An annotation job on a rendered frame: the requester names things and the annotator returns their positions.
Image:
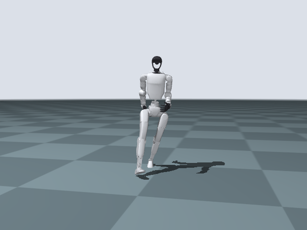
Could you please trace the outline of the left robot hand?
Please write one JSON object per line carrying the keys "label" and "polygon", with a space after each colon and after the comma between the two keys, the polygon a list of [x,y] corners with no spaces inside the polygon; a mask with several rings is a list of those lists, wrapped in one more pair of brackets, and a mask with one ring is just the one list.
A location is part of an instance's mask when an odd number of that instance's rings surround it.
{"label": "left robot hand", "polygon": [[163,109],[161,109],[161,110],[163,110],[163,111],[161,111],[161,112],[166,112],[168,109],[170,109],[170,103],[167,103],[167,102],[164,102],[166,105],[161,105],[161,106],[165,106],[165,107],[160,107],[160,108],[163,108]]}

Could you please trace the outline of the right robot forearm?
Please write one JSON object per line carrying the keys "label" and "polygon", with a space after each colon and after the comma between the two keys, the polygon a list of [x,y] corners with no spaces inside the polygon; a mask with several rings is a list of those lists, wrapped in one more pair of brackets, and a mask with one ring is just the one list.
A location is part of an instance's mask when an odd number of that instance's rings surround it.
{"label": "right robot forearm", "polygon": [[141,107],[142,107],[142,109],[143,109],[143,106],[145,105],[146,106],[146,96],[141,96],[140,95],[140,99],[141,99]]}

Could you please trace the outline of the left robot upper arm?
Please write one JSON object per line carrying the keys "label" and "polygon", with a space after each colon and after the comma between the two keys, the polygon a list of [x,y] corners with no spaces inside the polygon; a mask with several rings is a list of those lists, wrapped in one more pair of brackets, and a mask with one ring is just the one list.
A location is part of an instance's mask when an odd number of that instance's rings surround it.
{"label": "left robot upper arm", "polygon": [[165,75],[166,83],[166,92],[165,92],[165,98],[170,97],[170,92],[172,89],[172,77],[170,75]]}

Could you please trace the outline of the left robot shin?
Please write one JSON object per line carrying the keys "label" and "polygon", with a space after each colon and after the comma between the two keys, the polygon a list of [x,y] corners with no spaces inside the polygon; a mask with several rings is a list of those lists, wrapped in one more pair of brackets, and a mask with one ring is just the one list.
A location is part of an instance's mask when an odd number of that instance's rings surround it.
{"label": "left robot shin", "polygon": [[[152,161],[153,161],[153,158],[154,158],[155,154],[157,153],[159,144],[160,144],[160,143],[156,141],[156,142],[153,143],[153,145],[152,145],[151,156],[150,156],[150,160],[152,160]],[[149,161],[150,161],[150,160],[149,160]]]}

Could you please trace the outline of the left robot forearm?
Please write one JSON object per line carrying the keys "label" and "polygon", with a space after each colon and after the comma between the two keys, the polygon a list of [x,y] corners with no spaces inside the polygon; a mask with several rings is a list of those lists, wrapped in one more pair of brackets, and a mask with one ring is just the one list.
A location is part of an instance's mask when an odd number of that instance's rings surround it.
{"label": "left robot forearm", "polygon": [[[171,93],[170,93],[170,97],[166,97],[166,98],[165,98],[165,102],[171,104]],[[171,106],[171,105],[170,105],[170,106]]]}

